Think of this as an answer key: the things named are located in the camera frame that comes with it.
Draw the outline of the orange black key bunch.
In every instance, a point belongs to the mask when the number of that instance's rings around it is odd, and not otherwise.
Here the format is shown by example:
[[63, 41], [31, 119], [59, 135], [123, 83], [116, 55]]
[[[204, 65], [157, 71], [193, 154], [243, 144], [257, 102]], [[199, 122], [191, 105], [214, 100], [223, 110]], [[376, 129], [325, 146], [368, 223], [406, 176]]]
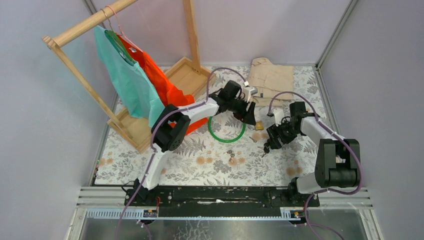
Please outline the orange black key bunch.
[[264, 145], [263, 145], [263, 151], [264, 151], [264, 153], [262, 154], [262, 158], [264, 157], [264, 156], [266, 156], [269, 152], [270, 152], [270, 149], [271, 149], [271, 146], [270, 146], [270, 143], [267, 141]]

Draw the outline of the brass padlock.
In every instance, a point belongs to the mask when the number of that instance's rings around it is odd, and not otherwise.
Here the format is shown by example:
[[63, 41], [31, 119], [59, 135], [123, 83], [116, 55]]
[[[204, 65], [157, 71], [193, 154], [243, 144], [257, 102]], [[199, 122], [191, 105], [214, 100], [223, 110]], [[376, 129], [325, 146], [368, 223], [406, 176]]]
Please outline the brass padlock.
[[255, 123], [254, 129], [256, 131], [262, 131], [262, 130], [264, 130], [264, 124], [263, 124], [263, 122], [262, 121], [257, 121]]

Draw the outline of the green cable lock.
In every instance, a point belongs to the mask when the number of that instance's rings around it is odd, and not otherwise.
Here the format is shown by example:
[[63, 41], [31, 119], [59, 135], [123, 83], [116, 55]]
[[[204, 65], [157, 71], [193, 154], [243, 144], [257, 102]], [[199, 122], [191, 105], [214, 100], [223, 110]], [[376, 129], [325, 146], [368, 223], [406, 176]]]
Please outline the green cable lock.
[[247, 128], [247, 125], [245, 123], [243, 123], [240, 133], [235, 138], [233, 138], [233, 139], [223, 139], [223, 138], [220, 138], [217, 135], [215, 135], [215, 133], [213, 132], [212, 120], [213, 120], [213, 117], [210, 116], [208, 118], [208, 122], [207, 122], [207, 129], [208, 129], [210, 135], [220, 143], [229, 144], [229, 143], [234, 143], [234, 142], [238, 141], [244, 135], [246, 128]]

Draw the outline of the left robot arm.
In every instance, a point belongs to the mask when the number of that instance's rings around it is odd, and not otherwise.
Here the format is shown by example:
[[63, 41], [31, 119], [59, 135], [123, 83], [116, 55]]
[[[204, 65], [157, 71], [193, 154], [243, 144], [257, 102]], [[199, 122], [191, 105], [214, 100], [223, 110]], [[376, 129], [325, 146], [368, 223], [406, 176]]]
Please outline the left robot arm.
[[193, 123], [230, 111], [243, 124], [256, 125], [256, 104], [252, 96], [257, 92], [256, 87], [241, 86], [230, 80], [223, 88], [208, 94], [204, 101], [179, 107], [167, 105], [151, 130], [151, 155], [143, 174], [138, 177], [141, 188], [136, 192], [136, 199], [144, 206], [154, 202], [152, 189], [159, 184], [168, 155], [181, 145]]

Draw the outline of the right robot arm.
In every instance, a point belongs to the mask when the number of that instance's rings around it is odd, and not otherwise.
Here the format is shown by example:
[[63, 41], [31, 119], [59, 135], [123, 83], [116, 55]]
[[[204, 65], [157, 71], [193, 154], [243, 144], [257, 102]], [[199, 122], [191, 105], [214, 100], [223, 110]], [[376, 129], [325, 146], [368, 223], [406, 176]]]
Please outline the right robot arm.
[[347, 139], [329, 128], [315, 112], [308, 112], [305, 102], [296, 101], [289, 105], [289, 115], [281, 109], [273, 109], [267, 116], [274, 124], [266, 131], [269, 136], [264, 151], [281, 149], [298, 136], [309, 137], [317, 146], [314, 171], [295, 177], [288, 185], [287, 201], [293, 206], [301, 205], [307, 194], [332, 187], [359, 187], [360, 145], [355, 139]]

